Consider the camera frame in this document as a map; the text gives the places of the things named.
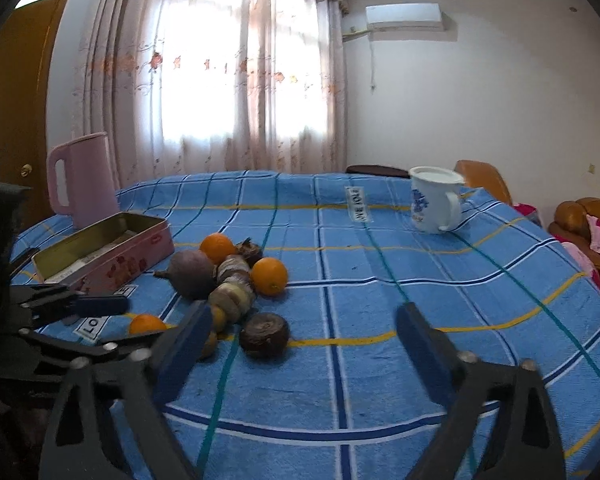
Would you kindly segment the small orange tangerine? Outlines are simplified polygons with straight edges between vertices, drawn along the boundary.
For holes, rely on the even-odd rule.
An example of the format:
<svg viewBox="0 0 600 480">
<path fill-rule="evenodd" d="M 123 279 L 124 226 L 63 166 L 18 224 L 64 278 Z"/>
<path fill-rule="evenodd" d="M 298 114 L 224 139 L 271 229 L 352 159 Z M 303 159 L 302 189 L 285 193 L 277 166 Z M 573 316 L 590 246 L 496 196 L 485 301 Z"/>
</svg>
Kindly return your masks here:
<svg viewBox="0 0 600 480">
<path fill-rule="evenodd" d="M 161 318 L 152 314 L 138 314 L 129 322 L 128 334 L 131 336 L 166 330 L 168 326 Z"/>
</svg>

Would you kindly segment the yellow-green round fruit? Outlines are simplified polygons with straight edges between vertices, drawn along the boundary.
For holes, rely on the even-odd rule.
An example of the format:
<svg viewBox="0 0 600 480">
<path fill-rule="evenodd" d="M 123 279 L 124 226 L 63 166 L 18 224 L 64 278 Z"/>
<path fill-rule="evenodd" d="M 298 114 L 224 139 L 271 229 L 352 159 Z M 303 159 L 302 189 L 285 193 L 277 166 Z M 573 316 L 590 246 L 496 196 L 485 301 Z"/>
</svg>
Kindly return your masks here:
<svg viewBox="0 0 600 480">
<path fill-rule="evenodd" d="M 204 361 L 210 359 L 214 355 L 216 348 L 218 348 L 218 334 L 212 330 L 202 346 L 198 360 Z"/>
</svg>

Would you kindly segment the purple round beet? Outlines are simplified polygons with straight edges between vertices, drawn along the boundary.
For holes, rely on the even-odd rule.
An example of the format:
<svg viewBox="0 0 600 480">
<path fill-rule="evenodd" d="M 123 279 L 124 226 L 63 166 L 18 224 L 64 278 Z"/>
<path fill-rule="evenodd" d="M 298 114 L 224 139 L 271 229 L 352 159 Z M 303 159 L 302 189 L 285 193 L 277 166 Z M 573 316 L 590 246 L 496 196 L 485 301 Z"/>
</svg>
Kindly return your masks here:
<svg viewBox="0 0 600 480">
<path fill-rule="evenodd" d="M 155 271 L 154 277 L 167 280 L 179 295 L 188 300 L 207 299 L 216 284 L 214 263 L 198 249 L 176 252 L 166 270 Z"/>
</svg>

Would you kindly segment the striped sugarcane piece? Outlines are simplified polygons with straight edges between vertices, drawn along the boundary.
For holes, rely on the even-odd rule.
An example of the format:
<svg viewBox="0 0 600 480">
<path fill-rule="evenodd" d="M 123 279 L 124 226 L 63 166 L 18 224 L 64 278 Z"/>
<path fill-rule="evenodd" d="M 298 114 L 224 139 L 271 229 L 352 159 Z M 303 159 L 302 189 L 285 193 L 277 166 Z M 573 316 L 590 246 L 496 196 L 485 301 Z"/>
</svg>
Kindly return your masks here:
<svg viewBox="0 0 600 480">
<path fill-rule="evenodd" d="M 208 298 L 210 306 L 220 308 L 228 322 L 238 322 L 251 310 L 256 298 L 249 264 L 240 255 L 229 255 L 218 266 L 216 281 L 218 286 Z"/>
</svg>

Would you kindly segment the orange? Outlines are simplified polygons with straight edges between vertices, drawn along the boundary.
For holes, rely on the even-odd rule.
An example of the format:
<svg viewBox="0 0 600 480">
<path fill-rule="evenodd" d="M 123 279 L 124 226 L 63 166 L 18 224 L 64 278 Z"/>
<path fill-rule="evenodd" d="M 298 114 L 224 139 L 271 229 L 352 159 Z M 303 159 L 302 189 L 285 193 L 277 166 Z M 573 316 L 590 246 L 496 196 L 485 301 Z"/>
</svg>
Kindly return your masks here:
<svg viewBox="0 0 600 480">
<path fill-rule="evenodd" d="M 203 252 L 215 266 L 219 266 L 228 256 L 237 255 L 238 249 L 228 236 L 215 232 L 204 238 L 199 245 Z"/>
<path fill-rule="evenodd" d="M 285 290 L 288 283 L 288 271 L 280 260 L 265 257 L 253 265 L 251 281 L 258 294 L 275 297 Z"/>
</svg>

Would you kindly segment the dark brown water chestnut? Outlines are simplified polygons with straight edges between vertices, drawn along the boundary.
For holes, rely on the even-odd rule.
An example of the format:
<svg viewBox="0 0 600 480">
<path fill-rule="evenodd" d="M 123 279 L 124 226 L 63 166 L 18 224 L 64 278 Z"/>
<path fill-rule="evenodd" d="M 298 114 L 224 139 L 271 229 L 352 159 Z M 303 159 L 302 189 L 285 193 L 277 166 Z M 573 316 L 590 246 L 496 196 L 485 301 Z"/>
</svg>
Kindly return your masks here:
<svg viewBox="0 0 600 480">
<path fill-rule="evenodd" d="M 242 351 L 253 359 L 276 359 L 286 350 L 290 339 L 288 322 L 280 315 L 259 312 L 251 315 L 239 333 Z"/>
</svg>

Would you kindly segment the dark pointed water chestnut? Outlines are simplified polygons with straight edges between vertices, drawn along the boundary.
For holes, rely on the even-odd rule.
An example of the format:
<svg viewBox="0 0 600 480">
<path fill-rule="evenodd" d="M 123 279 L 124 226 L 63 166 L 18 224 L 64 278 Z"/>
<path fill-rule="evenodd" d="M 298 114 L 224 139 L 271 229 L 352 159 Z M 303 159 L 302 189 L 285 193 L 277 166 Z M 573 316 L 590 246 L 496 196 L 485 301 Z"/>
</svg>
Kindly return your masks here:
<svg viewBox="0 0 600 480">
<path fill-rule="evenodd" d="M 263 258 L 262 247 L 247 237 L 242 242 L 236 245 L 238 255 L 245 259 L 245 262 L 252 268 L 258 261 Z"/>
</svg>

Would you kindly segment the printed paper in tin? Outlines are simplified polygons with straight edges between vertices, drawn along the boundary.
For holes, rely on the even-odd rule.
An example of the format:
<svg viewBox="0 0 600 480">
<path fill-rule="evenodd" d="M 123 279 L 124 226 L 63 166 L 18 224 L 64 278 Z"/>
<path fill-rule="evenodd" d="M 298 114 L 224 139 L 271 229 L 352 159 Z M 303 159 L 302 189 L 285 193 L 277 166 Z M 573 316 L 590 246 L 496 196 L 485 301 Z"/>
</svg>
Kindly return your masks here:
<svg viewBox="0 0 600 480">
<path fill-rule="evenodd" d="M 71 274 L 76 273 L 76 271 L 79 271 L 80 269 L 84 268 L 84 266 L 87 266 L 93 260 L 101 257 L 102 255 L 105 255 L 106 252 L 110 252 L 110 250 L 113 250 L 114 248 L 118 247 L 122 243 L 132 238 L 134 235 L 135 232 L 131 230 L 126 230 L 123 234 L 115 238 L 112 242 L 97 248 L 96 250 L 94 250 L 94 252 L 90 252 L 89 254 L 83 257 L 77 258 L 73 261 L 73 263 L 66 266 L 65 269 L 62 269 L 55 274 L 52 274 L 49 278 L 43 278 L 42 282 L 57 284 L 62 281 L 65 281 Z"/>
</svg>

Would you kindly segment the pink metal tin box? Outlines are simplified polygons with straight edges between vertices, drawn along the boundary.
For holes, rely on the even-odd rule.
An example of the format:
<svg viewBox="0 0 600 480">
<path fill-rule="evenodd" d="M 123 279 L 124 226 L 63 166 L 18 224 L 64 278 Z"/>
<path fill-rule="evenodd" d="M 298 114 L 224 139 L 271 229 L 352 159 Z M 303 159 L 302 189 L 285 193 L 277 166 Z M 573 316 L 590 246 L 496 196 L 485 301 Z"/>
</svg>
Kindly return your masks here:
<svg viewBox="0 0 600 480">
<path fill-rule="evenodd" d="M 44 284 L 99 295 L 116 292 L 173 252 L 166 220 L 119 212 L 41 250 L 33 265 Z"/>
</svg>

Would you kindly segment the pink plastic pitcher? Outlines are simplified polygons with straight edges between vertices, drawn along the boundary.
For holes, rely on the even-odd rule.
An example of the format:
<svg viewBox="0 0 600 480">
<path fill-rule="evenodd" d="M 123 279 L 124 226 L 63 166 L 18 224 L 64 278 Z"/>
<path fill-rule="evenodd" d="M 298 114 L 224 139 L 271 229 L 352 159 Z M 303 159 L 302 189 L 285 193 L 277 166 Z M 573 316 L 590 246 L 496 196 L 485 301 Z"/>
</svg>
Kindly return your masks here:
<svg viewBox="0 0 600 480">
<path fill-rule="evenodd" d="M 64 164 L 66 204 L 58 194 L 58 162 Z M 47 186 L 53 211 L 69 216 L 76 230 L 117 214 L 120 207 L 107 133 L 92 133 L 55 146 L 47 155 Z"/>
</svg>

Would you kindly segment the brown leather sofa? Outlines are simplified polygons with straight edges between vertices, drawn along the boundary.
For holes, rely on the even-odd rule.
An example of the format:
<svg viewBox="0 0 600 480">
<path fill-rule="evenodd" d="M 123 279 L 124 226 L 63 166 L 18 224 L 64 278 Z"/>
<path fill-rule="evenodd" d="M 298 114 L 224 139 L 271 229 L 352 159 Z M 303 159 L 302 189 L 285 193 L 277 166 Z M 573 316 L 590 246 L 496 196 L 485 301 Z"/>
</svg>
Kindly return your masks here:
<svg viewBox="0 0 600 480">
<path fill-rule="evenodd" d="M 600 278 L 600 255 L 590 248 L 591 235 L 586 220 L 588 214 L 600 219 L 600 198 L 585 197 L 563 202 L 557 206 L 548 232 L 576 246 L 588 258 Z"/>
</svg>

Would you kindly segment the white blue enamel mug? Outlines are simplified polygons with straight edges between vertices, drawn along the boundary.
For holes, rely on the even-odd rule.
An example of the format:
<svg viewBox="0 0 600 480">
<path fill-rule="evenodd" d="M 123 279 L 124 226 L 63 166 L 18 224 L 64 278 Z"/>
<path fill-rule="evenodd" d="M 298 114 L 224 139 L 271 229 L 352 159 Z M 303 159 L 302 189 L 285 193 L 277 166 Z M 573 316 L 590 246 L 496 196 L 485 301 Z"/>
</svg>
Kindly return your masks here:
<svg viewBox="0 0 600 480">
<path fill-rule="evenodd" d="M 411 177 L 411 219 L 420 232 L 440 234 L 462 221 L 460 191 L 465 179 L 457 172 L 433 166 L 408 170 Z"/>
</svg>

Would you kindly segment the orange wooden chair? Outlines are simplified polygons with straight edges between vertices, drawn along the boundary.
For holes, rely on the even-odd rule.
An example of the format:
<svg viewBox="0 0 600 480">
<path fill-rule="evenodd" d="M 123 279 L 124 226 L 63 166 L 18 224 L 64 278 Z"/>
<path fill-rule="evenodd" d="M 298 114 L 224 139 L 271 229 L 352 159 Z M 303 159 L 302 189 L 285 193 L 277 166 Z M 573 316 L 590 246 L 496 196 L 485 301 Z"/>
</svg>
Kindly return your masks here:
<svg viewBox="0 0 600 480">
<path fill-rule="evenodd" d="M 513 203 L 509 189 L 500 172 L 487 162 L 461 159 L 455 164 L 454 170 L 461 174 L 470 188 L 484 188 L 500 202 Z"/>
</svg>

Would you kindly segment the sheer floral curtain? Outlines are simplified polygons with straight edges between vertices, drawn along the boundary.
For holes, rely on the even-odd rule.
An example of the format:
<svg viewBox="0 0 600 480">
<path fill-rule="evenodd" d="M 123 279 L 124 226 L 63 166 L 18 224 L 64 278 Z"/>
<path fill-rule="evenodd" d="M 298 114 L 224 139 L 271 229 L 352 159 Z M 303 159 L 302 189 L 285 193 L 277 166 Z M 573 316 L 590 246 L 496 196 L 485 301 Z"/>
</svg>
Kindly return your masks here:
<svg viewBox="0 0 600 480">
<path fill-rule="evenodd" d="M 117 186 L 176 174 L 346 166 L 347 0 L 91 0 L 79 132 Z"/>
</svg>

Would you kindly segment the white wall air conditioner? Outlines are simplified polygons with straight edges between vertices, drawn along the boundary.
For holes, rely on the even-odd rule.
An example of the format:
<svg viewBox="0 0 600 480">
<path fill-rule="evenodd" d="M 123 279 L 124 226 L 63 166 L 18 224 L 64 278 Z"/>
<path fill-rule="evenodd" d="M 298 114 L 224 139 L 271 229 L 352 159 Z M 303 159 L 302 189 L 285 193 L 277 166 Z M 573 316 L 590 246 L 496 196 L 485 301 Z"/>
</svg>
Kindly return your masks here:
<svg viewBox="0 0 600 480">
<path fill-rule="evenodd" d="M 443 30 L 443 14 L 437 3 L 391 3 L 366 6 L 369 30 Z"/>
</svg>

